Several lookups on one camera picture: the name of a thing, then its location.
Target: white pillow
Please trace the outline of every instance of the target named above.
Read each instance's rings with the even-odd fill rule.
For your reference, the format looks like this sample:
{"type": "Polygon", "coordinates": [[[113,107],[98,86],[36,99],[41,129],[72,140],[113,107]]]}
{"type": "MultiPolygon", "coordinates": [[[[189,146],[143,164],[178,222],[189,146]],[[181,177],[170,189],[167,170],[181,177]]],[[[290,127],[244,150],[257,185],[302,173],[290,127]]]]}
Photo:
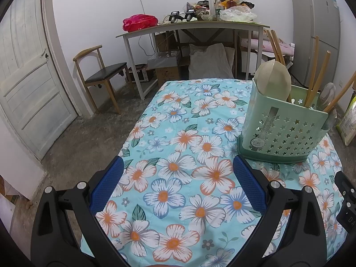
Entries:
{"type": "Polygon", "coordinates": [[[222,43],[211,45],[205,51],[192,45],[190,48],[189,79],[233,78],[231,72],[234,61],[234,56],[231,59],[231,53],[235,53],[233,48],[226,51],[222,43]]]}

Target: plastic bottle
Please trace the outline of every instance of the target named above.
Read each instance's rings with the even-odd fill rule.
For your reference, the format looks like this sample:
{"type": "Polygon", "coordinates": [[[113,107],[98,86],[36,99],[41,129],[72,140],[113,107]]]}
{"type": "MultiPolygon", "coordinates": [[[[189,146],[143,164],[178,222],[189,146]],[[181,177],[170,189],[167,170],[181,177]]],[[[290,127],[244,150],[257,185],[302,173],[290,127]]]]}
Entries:
{"type": "Polygon", "coordinates": [[[215,14],[216,14],[216,20],[217,21],[221,21],[220,19],[220,10],[223,8],[221,5],[221,0],[216,0],[216,3],[215,3],[215,14]]]}
{"type": "Polygon", "coordinates": [[[231,7],[236,7],[236,6],[237,4],[234,0],[228,0],[226,9],[230,9],[231,7]]]}

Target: table top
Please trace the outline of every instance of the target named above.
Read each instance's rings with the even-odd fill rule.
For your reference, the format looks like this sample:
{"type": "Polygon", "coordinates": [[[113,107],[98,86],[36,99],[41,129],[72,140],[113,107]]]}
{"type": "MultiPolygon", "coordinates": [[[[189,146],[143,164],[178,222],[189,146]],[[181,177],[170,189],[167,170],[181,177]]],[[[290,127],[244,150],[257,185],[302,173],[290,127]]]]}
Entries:
{"type": "Polygon", "coordinates": [[[155,32],[168,31],[168,30],[171,30],[171,28],[187,29],[187,27],[188,27],[188,28],[231,28],[231,29],[234,29],[235,27],[238,27],[238,26],[240,26],[240,27],[241,26],[247,26],[247,27],[257,26],[257,27],[269,28],[269,26],[267,26],[267,25],[262,25],[262,24],[258,24],[258,23],[254,23],[254,22],[248,23],[248,22],[231,22],[231,21],[190,21],[190,22],[177,22],[177,23],[167,23],[167,24],[157,25],[157,26],[129,32],[129,33],[124,33],[124,34],[116,36],[116,38],[122,37],[122,36],[127,36],[127,35],[140,36],[140,35],[142,35],[143,32],[147,31],[148,29],[150,30],[150,33],[155,33],[155,32]]]}
{"type": "MultiPolygon", "coordinates": [[[[251,86],[234,79],[171,81],[152,99],[119,153],[126,172],[96,214],[131,266],[224,267],[244,245],[261,216],[232,168],[251,86]]],[[[330,137],[303,163],[248,162],[284,187],[313,188],[330,258],[346,236],[336,221],[342,196],[334,174],[341,162],[330,137]]],[[[288,218],[289,210],[266,255],[276,251],[288,218]]],[[[92,255],[84,238],[81,250],[92,255]]]]}

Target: black chair seat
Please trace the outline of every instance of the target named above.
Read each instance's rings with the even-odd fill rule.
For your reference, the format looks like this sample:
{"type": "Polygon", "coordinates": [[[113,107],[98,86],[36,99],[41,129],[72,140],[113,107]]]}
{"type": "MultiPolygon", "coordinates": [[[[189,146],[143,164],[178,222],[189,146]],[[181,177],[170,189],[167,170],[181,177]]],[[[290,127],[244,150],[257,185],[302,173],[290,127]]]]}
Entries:
{"type": "Polygon", "coordinates": [[[126,66],[126,62],[107,66],[99,70],[97,73],[93,74],[92,76],[90,76],[88,79],[86,79],[85,82],[92,83],[92,82],[101,81],[118,72],[121,72],[120,75],[123,76],[122,70],[125,68],[125,66],[126,66]]]}

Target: green plastic basket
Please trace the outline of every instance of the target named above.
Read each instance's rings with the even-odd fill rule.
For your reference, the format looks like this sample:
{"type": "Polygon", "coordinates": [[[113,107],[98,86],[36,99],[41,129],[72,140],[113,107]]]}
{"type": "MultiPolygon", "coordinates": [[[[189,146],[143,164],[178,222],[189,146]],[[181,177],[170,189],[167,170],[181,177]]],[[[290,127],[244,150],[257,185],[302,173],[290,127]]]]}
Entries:
{"type": "MultiPolygon", "coordinates": [[[[238,153],[253,160],[270,163],[298,163],[310,152],[328,130],[322,126],[326,112],[303,107],[307,89],[292,85],[295,104],[262,95],[252,79],[252,91],[238,153]]],[[[319,93],[313,100],[316,105],[319,93]]]]}

